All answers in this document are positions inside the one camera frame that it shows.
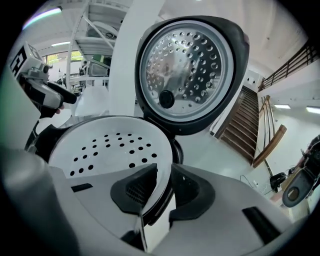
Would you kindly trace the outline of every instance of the stair railing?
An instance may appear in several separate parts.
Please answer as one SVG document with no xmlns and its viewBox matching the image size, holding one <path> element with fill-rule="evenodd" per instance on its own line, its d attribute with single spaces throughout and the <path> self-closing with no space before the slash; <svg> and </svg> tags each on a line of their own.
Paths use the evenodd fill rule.
<svg viewBox="0 0 320 256">
<path fill-rule="evenodd" d="M 263 85 L 259 88 L 259 92 L 275 83 L 287 78 L 300 69 L 310 65 L 319 58 L 317 50 L 308 40 L 304 46 L 297 51 L 285 64 L 283 64 L 276 72 L 263 81 Z"/>
<path fill-rule="evenodd" d="M 214 137 L 217 139 L 220 139 L 221 136 L 224 134 L 227 126 L 230 124 L 231 120 L 234 118 L 234 116 L 236 115 L 242 101 L 244 100 L 246 94 L 241 91 L 239 93 L 238 98 L 235 100 L 235 103 L 233 104 L 229 114 L 227 115 L 227 117 L 225 118 L 225 120 L 223 121 L 223 123 L 221 124 L 221 126 L 219 127 L 219 129 L 216 131 L 216 133 L 214 134 Z"/>
<path fill-rule="evenodd" d="M 287 128 L 284 125 L 280 125 L 279 129 L 275 129 L 275 120 L 270 105 L 270 96 L 267 95 L 261 98 L 263 104 L 259 111 L 259 118 L 264 118 L 264 141 L 263 150 L 254 158 L 252 167 L 256 168 L 260 165 L 276 148 L 282 137 L 285 135 Z"/>
</svg>

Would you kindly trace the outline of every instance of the stainless steel lid plate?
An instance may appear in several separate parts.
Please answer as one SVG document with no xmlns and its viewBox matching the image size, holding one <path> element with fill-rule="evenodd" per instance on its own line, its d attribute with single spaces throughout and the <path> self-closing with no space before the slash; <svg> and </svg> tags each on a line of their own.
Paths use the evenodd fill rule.
<svg viewBox="0 0 320 256">
<path fill-rule="evenodd" d="M 175 135 L 199 132 L 213 122 L 233 97 L 236 90 L 231 89 L 240 85 L 234 83 L 235 56 L 228 41 L 215 26 L 187 17 L 149 29 L 141 39 L 135 70 L 145 118 Z"/>
</svg>

